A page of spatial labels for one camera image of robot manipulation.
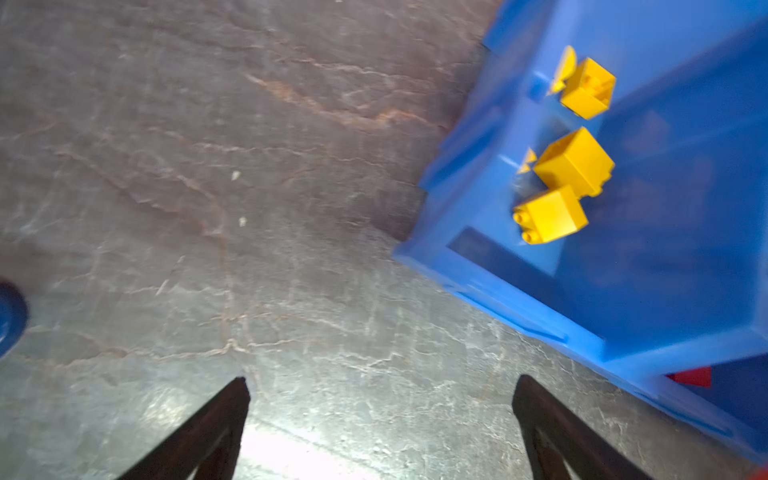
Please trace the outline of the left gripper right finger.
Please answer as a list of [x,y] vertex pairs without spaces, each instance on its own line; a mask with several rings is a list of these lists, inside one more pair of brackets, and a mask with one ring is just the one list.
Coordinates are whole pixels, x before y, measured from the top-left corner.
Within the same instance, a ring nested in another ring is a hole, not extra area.
[[647,479],[530,375],[512,398],[534,479]]

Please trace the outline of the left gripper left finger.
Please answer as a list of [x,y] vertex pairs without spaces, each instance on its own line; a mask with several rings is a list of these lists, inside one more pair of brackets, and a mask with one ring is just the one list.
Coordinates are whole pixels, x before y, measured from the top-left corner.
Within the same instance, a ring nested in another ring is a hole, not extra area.
[[234,378],[121,477],[231,479],[249,404],[246,379]]

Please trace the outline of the red arched brick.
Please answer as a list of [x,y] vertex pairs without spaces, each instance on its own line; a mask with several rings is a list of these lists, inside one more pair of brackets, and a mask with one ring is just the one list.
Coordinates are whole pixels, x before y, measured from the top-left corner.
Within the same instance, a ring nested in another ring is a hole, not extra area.
[[712,386],[712,367],[675,372],[668,374],[667,378],[681,385],[710,388]]

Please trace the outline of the blue three-compartment bin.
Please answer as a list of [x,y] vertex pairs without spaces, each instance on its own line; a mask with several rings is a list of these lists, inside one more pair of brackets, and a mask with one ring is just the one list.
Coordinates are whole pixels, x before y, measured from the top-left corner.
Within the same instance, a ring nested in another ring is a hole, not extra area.
[[[505,1],[463,115],[394,252],[464,301],[759,464],[767,461],[767,5]],[[616,77],[585,120],[548,90],[564,48]],[[517,173],[586,128],[615,163],[588,225],[527,244]],[[712,367],[712,386],[668,374]]]

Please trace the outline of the blue object under arm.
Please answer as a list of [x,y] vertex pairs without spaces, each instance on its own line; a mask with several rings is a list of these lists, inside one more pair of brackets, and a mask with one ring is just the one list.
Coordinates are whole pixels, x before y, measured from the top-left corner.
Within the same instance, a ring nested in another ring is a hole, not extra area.
[[0,285],[0,356],[5,356],[20,340],[29,318],[27,302],[12,283]]

